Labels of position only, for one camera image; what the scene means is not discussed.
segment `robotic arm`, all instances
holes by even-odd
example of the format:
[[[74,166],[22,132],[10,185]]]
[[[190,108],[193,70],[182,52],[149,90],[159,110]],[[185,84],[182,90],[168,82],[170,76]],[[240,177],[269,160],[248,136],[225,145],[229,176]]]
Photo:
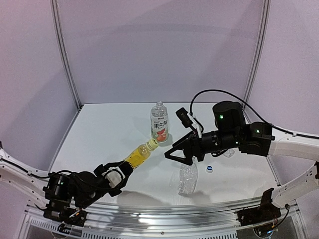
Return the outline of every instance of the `robotic arm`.
[[[319,137],[317,135],[290,132],[267,122],[246,124],[242,107],[238,102],[223,101],[213,107],[217,131],[198,133],[193,126],[198,122],[184,108],[176,112],[182,124],[193,131],[172,145],[165,157],[187,165],[192,158],[203,161],[205,154],[220,156],[230,148],[260,156],[287,155],[316,161],[304,174],[276,189],[263,193],[257,208],[240,210],[238,220],[242,226],[257,224],[281,216],[280,208],[319,188]],[[183,157],[173,156],[182,150]]]
[[[83,227],[89,205],[109,194],[120,194],[133,167],[127,161],[99,165],[91,172],[62,170],[49,173],[32,168],[7,154],[0,143],[0,182],[6,182],[26,194],[45,218]],[[70,207],[74,199],[75,207]]]

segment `bottle with yellow liquid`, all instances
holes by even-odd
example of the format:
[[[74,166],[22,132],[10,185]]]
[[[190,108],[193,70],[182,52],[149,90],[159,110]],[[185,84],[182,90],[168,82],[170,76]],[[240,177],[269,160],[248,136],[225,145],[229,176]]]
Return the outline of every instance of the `bottle with yellow liquid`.
[[[139,167],[145,160],[149,158],[151,153],[159,146],[158,142],[155,139],[150,139],[145,144],[140,145],[135,149],[125,161],[130,164],[134,169]]]

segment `white tabletop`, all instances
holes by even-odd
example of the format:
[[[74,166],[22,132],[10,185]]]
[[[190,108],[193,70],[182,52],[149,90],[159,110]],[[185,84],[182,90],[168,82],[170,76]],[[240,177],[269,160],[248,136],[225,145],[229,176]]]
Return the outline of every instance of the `white tabletop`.
[[[100,164],[118,162],[137,146],[149,140],[150,110],[155,103],[89,104],[85,105],[72,126],[52,170],[90,171]],[[175,112],[189,103],[166,103],[171,134],[170,142],[160,145],[150,158],[130,176],[123,193],[99,202],[120,205],[190,205],[249,199],[276,187],[266,158],[241,154],[235,150],[231,158],[206,155],[197,163],[198,182],[195,192],[187,197],[178,194],[180,163],[166,159],[164,152],[189,132]],[[194,104],[193,111],[205,132],[217,130],[213,104]],[[206,167],[213,167],[212,173]]]

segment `white backdrop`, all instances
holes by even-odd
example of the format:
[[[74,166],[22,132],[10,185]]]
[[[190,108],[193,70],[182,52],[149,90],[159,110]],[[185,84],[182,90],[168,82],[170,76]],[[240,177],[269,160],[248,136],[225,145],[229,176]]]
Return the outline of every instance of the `white backdrop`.
[[[189,102],[207,88],[244,97],[262,0],[63,0],[82,103]],[[216,102],[225,95],[206,95]]]
[[[266,39],[249,103],[266,120],[319,133],[319,2],[272,1]],[[282,184],[312,161],[274,157]],[[311,239],[319,238],[319,191],[297,200]]]
[[[76,114],[49,1],[0,1],[0,140],[15,158],[48,169]],[[0,184],[0,238],[12,239],[27,197]]]

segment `yellow liquid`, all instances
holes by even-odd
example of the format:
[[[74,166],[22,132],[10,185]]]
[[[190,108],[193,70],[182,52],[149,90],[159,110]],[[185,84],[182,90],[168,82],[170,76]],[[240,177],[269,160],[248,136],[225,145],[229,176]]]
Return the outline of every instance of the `yellow liquid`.
[[[150,156],[151,152],[144,145],[140,145],[126,159],[133,169],[139,167]]]

